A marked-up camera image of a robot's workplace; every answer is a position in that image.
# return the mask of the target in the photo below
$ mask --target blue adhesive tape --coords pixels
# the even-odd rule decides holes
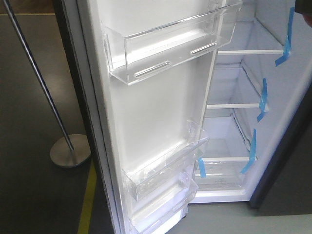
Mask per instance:
[[[275,66],[281,65],[283,62],[285,62],[292,50],[292,35],[293,35],[293,16],[294,16],[294,7],[290,8],[289,12],[289,20],[288,20],[288,27],[287,27],[287,36],[285,40],[284,45],[284,52],[281,57],[279,57],[277,60],[275,60]]]
[[[197,161],[198,161],[198,166],[199,166],[199,171],[200,171],[200,177],[205,178],[206,169],[205,169],[205,164],[204,164],[202,157],[200,157]]]
[[[249,151],[249,161],[246,164],[246,166],[242,169],[241,173],[245,174],[248,169],[253,165],[255,161],[255,156],[256,156],[256,138],[257,138],[257,131],[256,129],[253,130],[253,139],[250,145],[250,151]]]
[[[267,99],[268,99],[267,79],[263,78],[263,88],[262,88],[261,99],[260,99],[260,102],[259,102],[259,109],[260,109],[261,113],[257,117],[258,122],[265,115],[265,106],[267,104]]]

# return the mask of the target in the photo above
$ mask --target stanchion base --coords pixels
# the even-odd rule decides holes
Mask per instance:
[[[60,167],[76,167],[87,160],[91,154],[87,136],[81,134],[69,135],[73,144],[72,153],[65,138],[59,139],[50,150],[51,160]]]

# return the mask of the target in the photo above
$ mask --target transparent door bin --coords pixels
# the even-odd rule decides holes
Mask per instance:
[[[207,109],[259,108],[262,87],[255,82],[242,67],[217,66]]]
[[[110,74],[132,85],[229,43],[242,2],[223,2],[219,9],[132,35],[105,28]]]
[[[183,175],[185,168],[194,164],[198,158],[197,149],[208,140],[208,136],[196,123],[189,121],[188,126],[185,141],[175,149],[135,173],[124,171],[125,186],[136,201],[167,181]]]
[[[162,194],[130,218],[131,234],[151,234],[192,201],[197,190],[198,186],[191,179],[188,188],[173,187]]]

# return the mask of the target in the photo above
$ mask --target yellow floor line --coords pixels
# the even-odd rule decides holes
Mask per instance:
[[[94,168],[94,163],[91,161],[77,234],[88,234],[89,232],[96,182],[97,175]]]

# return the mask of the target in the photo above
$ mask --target metal pole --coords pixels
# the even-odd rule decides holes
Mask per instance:
[[[49,102],[49,104],[50,104],[50,106],[52,108],[53,114],[55,115],[55,118],[57,119],[58,124],[59,124],[59,126],[60,126],[60,128],[61,128],[61,130],[63,132],[63,135],[64,135],[64,138],[66,140],[66,143],[67,143],[70,151],[73,152],[74,151],[74,147],[72,145],[72,142],[70,141],[70,138],[68,137],[66,129],[65,129],[65,127],[64,127],[64,125],[62,123],[62,120],[61,120],[61,118],[59,116],[58,110],[57,110],[57,108],[56,108],[56,106],[55,106],[55,104],[53,102],[53,99],[52,99],[52,97],[50,95],[50,92],[49,92],[45,82],[44,82],[44,79],[43,79],[43,77],[42,77],[42,75],[40,73],[40,70],[39,70],[39,68],[38,68],[38,66],[36,64],[36,61],[35,61],[32,53],[31,53],[31,50],[29,49],[27,41],[26,41],[26,39],[25,39],[21,29],[20,29],[20,25],[19,25],[19,23],[18,23],[18,21],[17,21],[17,19],[15,17],[15,14],[14,14],[14,12],[12,10],[12,7],[10,5],[9,0],[3,0],[3,4],[4,4],[4,7],[6,9],[6,12],[8,13],[8,16],[9,16],[9,18],[10,18],[12,24],[13,24],[13,27],[14,27],[14,29],[15,29],[18,37],[19,37],[19,40],[20,40],[20,42],[21,42],[21,44],[22,44],[22,46],[23,46],[23,48],[25,50],[25,53],[26,53],[26,55],[27,55],[27,57],[28,57],[28,59],[29,59],[29,61],[31,63],[31,66],[34,69],[34,72],[35,72],[35,74],[37,76],[37,79],[38,79],[38,81],[40,83],[40,86],[42,87],[42,89],[44,91],[44,94],[45,94],[46,98],[48,99],[48,102]]]

